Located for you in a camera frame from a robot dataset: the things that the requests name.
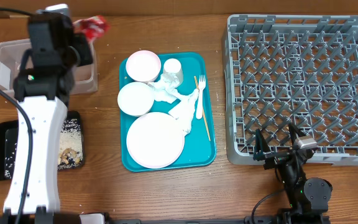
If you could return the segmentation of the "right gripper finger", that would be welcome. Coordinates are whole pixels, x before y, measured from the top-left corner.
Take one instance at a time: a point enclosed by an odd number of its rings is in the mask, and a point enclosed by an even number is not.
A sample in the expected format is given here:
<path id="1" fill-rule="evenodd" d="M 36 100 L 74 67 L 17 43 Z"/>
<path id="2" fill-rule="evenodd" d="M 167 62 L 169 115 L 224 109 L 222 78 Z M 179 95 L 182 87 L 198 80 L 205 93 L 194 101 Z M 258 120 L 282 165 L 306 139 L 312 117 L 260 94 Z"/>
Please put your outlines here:
<path id="1" fill-rule="evenodd" d="M 302 132 L 297 126 L 295 126 L 293 123 L 288 124 L 288 130 L 290 133 L 290 139 L 291 143 L 294 144 L 297 137 L 303 137 L 306 136 L 304 132 Z"/>
<path id="2" fill-rule="evenodd" d="M 253 160 L 264 161 L 267 158 L 266 153 L 270 152 L 269 145 L 267 144 L 260 129 L 255 130 L 255 147 Z"/>

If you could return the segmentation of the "red snack wrapper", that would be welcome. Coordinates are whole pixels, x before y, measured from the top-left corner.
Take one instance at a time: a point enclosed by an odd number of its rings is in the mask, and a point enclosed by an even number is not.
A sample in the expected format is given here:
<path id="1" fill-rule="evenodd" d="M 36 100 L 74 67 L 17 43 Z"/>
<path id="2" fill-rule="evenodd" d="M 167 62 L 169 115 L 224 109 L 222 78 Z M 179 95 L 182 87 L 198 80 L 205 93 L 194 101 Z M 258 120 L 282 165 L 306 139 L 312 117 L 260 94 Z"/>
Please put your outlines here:
<path id="1" fill-rule="evenodd" d="M 79 19 L 73 23 L 75 32 L 85 35 L 89 43 L 102 37 L 109 29 L 109 24 L 103 16 L 93 16 L 87 19 Z"/>

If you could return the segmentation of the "pink bowl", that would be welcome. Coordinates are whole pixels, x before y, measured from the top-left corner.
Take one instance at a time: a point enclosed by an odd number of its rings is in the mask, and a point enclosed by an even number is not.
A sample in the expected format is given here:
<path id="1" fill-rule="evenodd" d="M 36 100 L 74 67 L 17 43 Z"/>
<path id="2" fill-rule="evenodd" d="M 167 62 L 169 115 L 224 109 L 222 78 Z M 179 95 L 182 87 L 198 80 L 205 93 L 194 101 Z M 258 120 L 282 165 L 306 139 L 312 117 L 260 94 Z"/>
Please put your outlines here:
<path id="1" fill-rule="evenodd" d="M 127 59 L 126 72 L 137 82 L 154 82 L 160 73 L 161 66 L 157 54 L 149 50 L 139 50 Z"/>

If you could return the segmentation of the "white bowl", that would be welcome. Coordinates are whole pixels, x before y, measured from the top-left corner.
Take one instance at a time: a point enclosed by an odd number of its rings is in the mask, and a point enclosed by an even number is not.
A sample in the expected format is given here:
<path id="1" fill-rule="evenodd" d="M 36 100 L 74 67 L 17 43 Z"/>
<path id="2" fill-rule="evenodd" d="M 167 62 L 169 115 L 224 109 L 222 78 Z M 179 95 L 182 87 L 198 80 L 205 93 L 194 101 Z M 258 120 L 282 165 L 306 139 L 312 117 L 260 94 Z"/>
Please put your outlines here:
<path id="1" fill-rule="evenodd" d="M 141 82 L 132 82 L 123 86 L 118 93 L 117 103 L 125 114 L 139 117 L 148 113 L 155 101 L 153 89 Z"/>

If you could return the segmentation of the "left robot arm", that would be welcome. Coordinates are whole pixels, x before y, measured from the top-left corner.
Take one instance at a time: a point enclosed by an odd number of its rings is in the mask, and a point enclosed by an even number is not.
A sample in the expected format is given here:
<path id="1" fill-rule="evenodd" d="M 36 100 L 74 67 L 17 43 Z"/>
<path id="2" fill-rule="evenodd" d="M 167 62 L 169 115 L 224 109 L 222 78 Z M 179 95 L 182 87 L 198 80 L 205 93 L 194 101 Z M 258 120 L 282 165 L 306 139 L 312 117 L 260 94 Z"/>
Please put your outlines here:
<path id="1" fill-rule="evenodd" d="M 28 14 L 30 48 L 14 79 L 18 137 L 14 174 L 0 223 L 109 223 L 107 213 L 60 210 L 57 186 L 60 131 L 67 117 L 74 69 L 93 63 L 86 36 L 77 33 L 66 4 Z"/>

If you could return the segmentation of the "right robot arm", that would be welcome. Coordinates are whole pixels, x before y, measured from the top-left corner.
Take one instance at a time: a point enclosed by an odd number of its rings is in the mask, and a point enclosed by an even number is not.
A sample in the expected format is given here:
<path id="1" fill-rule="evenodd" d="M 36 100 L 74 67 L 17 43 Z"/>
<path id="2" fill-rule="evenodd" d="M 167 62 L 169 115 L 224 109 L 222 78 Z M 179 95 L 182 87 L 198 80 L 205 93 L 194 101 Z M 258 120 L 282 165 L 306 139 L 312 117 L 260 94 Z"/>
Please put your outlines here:
<path id="1" fill-rule="evenodd" d="M 261 130 L 255 131 L 255 149 L 253 159 L 264 161 L 264 169 L 274 169 L 276 178 L 283 184 L 283 189 L 262 198 L 254 206 L 250 221 L 257 223 L 329 223 L 329 217 L 323 213 L 328 211 L 328 202 L 333 187 L 325 179 L 307 178 L 302 165 L 313 157 L 318 143 L 306 135 L 294 124 L 288 125 L 292 146 L 284 151 L 272 152 L 262 135 Z M 286 193 L 290 208 L 280 208 L 271 217 L 256 217 L 259 205 L 280 193 Z"/>

